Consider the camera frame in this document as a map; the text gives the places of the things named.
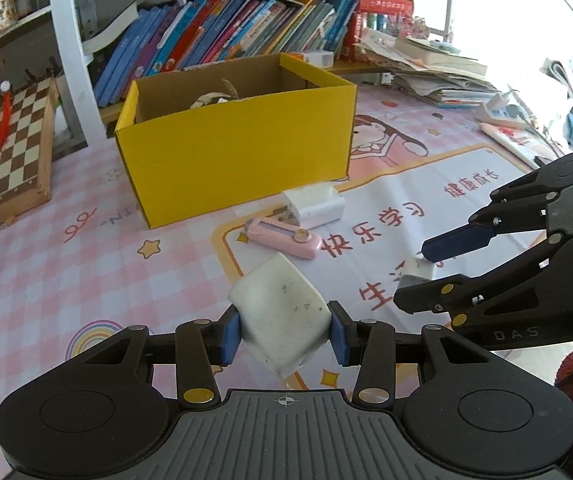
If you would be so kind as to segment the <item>small white object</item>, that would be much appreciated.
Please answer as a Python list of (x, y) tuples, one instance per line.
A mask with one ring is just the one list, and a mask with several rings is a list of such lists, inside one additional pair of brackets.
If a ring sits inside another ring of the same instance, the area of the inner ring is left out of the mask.
[(436, 265), (423, 257), (407, 259), (401, 268), (399, 288), (406, 288), (431, 282), (434, 278)]

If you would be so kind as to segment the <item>white sponge block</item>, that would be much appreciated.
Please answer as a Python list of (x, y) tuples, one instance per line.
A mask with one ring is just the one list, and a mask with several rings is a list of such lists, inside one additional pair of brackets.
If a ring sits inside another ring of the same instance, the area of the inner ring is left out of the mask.
[(252, 356), (284, 379), (328, 340), (331, 312), (320, 292), (278, 252), (240, 278), (228, 295)]

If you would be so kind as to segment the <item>white cream tube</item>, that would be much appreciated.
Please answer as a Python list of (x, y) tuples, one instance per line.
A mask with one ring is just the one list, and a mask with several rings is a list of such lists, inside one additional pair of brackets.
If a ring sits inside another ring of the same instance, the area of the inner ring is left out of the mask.
[(547, 146), (541, 144), (527, 131), (496, 126), (487, 122), (480, 122), (479, 128), (531, 169), (538, 169), (550, 160)]

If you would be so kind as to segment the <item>pink utility knife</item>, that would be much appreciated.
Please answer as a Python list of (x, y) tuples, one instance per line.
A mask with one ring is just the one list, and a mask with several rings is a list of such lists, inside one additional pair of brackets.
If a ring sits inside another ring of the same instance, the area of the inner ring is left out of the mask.
[(247, 220), (244, 232), (254, 243), (305, 260), (315, 259), (323, 244), (323, 239), (308, 229), (266, 217)]

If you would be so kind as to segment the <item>white charger plug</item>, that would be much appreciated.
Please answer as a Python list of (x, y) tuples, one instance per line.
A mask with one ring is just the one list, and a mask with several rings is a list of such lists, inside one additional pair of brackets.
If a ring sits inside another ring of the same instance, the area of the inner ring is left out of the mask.
[(285, 205), (277, 210), (277, 219), (292, 226), (311, 230), (344, 216), (344, 197), (328, 182), (292, 188), (282, 196)]

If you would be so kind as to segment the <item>stack of papers and books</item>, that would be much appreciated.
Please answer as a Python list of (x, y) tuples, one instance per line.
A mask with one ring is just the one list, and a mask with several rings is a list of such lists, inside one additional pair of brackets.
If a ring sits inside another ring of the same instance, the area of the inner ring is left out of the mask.
[(392, 86), (437, 107), (477, 107), (498, 93), (484, 64), (451, 52), (443, 42), (366, 28), (355, 48), (366, 62), (391, 74)]

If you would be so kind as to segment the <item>pink checkered tablecloth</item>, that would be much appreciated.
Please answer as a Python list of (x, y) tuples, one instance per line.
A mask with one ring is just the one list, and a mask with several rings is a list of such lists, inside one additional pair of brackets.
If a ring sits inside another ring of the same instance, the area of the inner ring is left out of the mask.
[[(415, 332), (434, 315), (394, 306), (401, 271), (424, 240), (460, 226), (525, 168), (469, 110), (364, 86), (357, 122), (345, 212), (321, 228), (318, 257), (299, 267), (355, 318)], [(57, 162), (51, 200), (0, 228), (0, 403), (121, 328), (170, 333), (218, 318), (232, 283), (270, 256), (242, 224), (281, 204), (268, 197), (151, 230), (113, 142)], [(0, 478), (7, 471), (0, 451)]]

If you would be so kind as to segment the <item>yellow cardboard box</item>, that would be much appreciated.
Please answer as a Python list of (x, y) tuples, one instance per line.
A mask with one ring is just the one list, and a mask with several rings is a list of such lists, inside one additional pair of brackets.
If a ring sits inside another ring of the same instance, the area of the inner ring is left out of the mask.
[[(191, 110), (204, 93), (239, 99)], [(349, 172), (356, 84), (288, 54), (161, 73), (130, 84), (115, 128), (151, 229)]]

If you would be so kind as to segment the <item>wooden chess board box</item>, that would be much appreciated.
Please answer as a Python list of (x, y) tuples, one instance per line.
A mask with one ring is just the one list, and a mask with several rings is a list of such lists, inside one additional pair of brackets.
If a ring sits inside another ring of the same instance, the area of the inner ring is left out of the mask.
[(0, 150), (0, 226), (50, 200), (58, 97), (52, 77), (12, 96), (10, 131)]

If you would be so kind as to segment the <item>red book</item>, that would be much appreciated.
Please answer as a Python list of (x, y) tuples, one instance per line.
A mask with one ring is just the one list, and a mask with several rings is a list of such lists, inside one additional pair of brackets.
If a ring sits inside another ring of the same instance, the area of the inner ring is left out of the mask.
[(341, 59), (354, 62), (360, 59), (355, 44), (366, 28), (397, 36), (413, 20), (413, 0), (355, 0), (355, 8), (347, 24)]

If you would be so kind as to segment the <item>row of books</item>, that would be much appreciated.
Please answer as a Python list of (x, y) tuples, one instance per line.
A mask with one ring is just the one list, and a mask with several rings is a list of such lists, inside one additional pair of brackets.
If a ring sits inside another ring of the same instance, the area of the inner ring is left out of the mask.
[(325, 50), (341, 56), (355, 0), (176, 0), (133, 4), (114, 24), (108, 61), (93, 84), (101, 108), (144, 77), (273, 53)]

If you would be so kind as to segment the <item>red tassel ornament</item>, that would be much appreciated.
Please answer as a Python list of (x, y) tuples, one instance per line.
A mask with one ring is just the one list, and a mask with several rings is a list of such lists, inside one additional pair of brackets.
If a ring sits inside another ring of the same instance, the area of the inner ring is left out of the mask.
[(6, 143), (10, 131), (10, 120), (12, 115), (12, 92), (11, 84), (8, 80), (0, 84), (1, 108), (0, 108), (0, 150)]

